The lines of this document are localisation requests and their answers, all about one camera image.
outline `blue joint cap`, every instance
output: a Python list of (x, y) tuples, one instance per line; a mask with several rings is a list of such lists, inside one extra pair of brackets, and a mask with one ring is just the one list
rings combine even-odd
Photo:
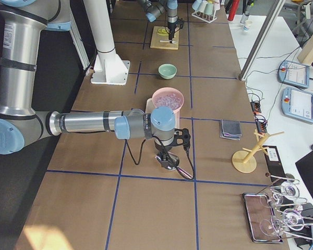
[(169, 0), (167, 2), (168, 9), (177, 9), (177, 0)]
[(36, 0), (0, 0), (0, 3), (10, 7), (24, 7), (32, 4)]
[(9, 121), (0, 119), (0, 154), (20, 151), (25, 145), (22, 133)]
[(130, 139), (130, 126), (126, 116), (115, 119), (115, 134), (118, 139)]
[(154, 22), (157, 19), (153, 14), (149, 12), (146, 13), (146, 17), (150, 22)]
[(45, 29), (49, 31), (69, 31), (71, 22), (48, 23)]
[(170, 131), (175, 128), (175, 115), (169, 107), (159, 107), (151, 114), (151, 123), (161, 131)]

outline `red object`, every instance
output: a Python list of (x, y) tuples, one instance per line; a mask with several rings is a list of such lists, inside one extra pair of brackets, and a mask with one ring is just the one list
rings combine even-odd
[(236, 10), (238, 9), (240, 0), (233, 0), (230, 14), (228, 15), (228, 21), (233, 21)]

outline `brown tiled surface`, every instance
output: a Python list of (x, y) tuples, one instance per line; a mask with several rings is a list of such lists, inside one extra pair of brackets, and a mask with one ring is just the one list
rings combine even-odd
[[(240, 195), (262, 189), (269, 179), (262, 152), (252, 173), (240, 173), (231, 163), (236, 151), (252, 148), (256, 139), (224, 9), (210, 24), (191, 13), (191, 4), (179, 4), (178, 15), (186, 20), (179, 50), (150, 49), (152, 28), (164, 23), (164, 15), (148, 23), (136, 2), (116, 2), (111, 24), (117, 53), (131, 61), (128, 81), (96, 85), (91, 75), (85, 77), (73, 110), (145, 110), (157, 89), (180, 90), (180, 127), (191, 134), (196, 179), (163, 169), (152, 140), (136, 166), (113, 133), (63, 134), (16, 249), (287, 249), (287, 243), (250, 240)], [(158, 75), (164, 63), (177, 67), (171, 80)], [(240, 141), (219, 137), (220, 119), (241, 121)], [(136, 159), (141, 142), (129, 140)], [(191, 172), (183, 148), (171, 152)]]

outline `folded gray cloth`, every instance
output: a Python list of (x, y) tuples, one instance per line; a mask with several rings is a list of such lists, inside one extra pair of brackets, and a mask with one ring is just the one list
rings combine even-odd
[(242, 136), (241, 127), (239, 121), (221, 120), (220, 121), (220, 137), (240, 140)]

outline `black wall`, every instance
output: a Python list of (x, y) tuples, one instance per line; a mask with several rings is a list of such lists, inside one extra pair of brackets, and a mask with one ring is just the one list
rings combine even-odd
[[(82, 1), (71, 1), (71, 8), (92, 58), (94, 43)], [(0, 16), (0, 57), (3, 30), (4, 21)], [(69, 112), (83, 75), (69, 32), (42, 31), (33, 109)], [(58, 139), (46, 138), (11, 155), (0, 155), (0, 250), (14, 248)]]

